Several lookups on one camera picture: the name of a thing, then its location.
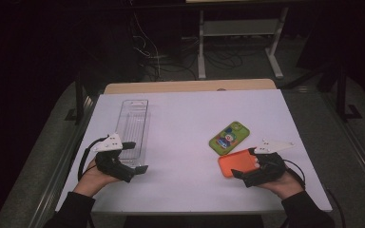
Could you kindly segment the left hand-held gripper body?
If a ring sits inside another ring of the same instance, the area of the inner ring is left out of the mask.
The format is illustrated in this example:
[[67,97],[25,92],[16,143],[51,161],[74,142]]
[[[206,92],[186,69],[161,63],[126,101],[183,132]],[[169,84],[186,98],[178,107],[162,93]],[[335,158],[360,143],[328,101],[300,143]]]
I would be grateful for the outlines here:
[[123,164],[119,156],[123,151],[123,142],[118,133],[100,139],[94,146],[97,168],[120,181],[130,182],[135,176],[135,170]]

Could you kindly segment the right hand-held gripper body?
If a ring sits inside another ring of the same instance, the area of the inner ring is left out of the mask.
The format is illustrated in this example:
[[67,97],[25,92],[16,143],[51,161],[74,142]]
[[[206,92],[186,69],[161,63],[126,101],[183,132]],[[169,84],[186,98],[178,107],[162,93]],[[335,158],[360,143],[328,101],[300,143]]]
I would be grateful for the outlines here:
[[294,147],[293,142],[282,142],[275,140],[263,140],[256,146],[256,157],[259,168],[247,172],[249,177],[244,181],[246,187],[261,185],[266,182],[279,179],[286,170],[283,158],[279,151]]

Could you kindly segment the orange phone case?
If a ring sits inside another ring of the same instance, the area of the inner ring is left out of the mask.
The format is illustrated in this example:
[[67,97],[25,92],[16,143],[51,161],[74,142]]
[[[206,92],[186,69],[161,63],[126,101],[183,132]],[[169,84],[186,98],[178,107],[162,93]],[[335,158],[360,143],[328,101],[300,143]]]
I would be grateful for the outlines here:
[[232,170],[247,173],[259,168],[257,157],[253,155],[249,149],[221,156],[218,158],[218,164],[221,173],[226,178],[233,177]]

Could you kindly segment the clear plastic rack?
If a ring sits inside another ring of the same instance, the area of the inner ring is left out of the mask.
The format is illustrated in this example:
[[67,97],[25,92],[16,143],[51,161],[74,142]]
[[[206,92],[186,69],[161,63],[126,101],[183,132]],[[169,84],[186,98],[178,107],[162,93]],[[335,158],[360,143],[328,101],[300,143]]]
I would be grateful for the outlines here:
[[116,132],[123,143],[135,143],[134,148],[124,148],[119,156],[125,165],[144,165],[148,124],[148,100],[123,101]]

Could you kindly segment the green cartoon phone case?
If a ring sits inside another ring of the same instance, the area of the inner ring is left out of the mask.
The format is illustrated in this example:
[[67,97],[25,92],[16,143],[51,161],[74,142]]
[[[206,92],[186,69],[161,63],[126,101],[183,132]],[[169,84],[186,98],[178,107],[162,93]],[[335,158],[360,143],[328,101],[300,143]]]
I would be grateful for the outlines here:
[[230,153],[250,135],[250,130],[240,122],[234,121],[214,136],[208,145],[220,156]]

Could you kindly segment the person's right hand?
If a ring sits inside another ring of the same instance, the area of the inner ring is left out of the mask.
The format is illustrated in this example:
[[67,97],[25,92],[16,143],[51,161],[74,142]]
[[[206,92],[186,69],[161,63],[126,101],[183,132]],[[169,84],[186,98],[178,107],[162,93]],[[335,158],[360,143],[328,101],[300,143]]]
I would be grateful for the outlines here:
[[259,187],[271,191],[281,200],[303,191],[300,183],[288,172],[285,172],[279,179],[263,183]]

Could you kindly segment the person's left hand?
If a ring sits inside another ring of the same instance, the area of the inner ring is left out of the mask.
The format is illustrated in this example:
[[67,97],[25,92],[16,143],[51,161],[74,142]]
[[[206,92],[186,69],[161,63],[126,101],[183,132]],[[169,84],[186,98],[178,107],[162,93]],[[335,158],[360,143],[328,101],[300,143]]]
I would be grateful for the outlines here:
[[92,198],[108,184],[117,181],[118,179],[101,172],[97,168],[95,160],[92,160],[89,163],[87,170],[73,189],[73,192]]

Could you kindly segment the black metal stand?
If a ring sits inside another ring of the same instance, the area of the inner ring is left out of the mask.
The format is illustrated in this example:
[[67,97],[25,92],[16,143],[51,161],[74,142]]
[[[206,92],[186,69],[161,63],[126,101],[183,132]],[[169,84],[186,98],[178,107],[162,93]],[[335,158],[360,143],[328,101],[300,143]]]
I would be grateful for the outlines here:
[[346,103],[347,72],[343,65],[337,66],[336,80],[336,113],[339,118],[347,123],[351,119],[361,119],[362,116],[353,104]]
[[78,125],[84,117],[85,100],[86,100],[85,88],[83,86],[81,73],[78,73],[75,76],[74,88],[75,88],[75,107],[67,112],[65,120],[74,121],[75,124]]

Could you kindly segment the wooden table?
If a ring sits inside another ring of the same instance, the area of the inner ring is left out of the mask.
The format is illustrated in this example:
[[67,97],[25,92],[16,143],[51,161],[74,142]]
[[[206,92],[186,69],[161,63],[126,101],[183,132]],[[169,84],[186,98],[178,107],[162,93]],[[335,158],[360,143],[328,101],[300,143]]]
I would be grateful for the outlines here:
[[200,80],[175,82],[119,83],[106,86],[105,94],[196,92],[276,89],[270,79]]

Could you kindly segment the white metal desk frame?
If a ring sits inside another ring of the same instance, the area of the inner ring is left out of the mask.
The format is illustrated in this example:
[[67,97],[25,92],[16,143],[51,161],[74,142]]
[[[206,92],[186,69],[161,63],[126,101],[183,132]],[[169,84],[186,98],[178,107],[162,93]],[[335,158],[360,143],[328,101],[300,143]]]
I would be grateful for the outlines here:
[[269,64],[277,79],[283,78],[283,73],[276,59],[275,52],[279,44],[279,38],[285,24],[288,8],[280,11],[279,18],[273,19],[246,19],[207,21],[204,19],[204,11],[200,11],[199,22],[199,53],[198,53],[198,77],[206,78],[205,61],[203,53],[203,41],[205,37],[239,36],[239,35],[272,35],[271,44],[264,49]]

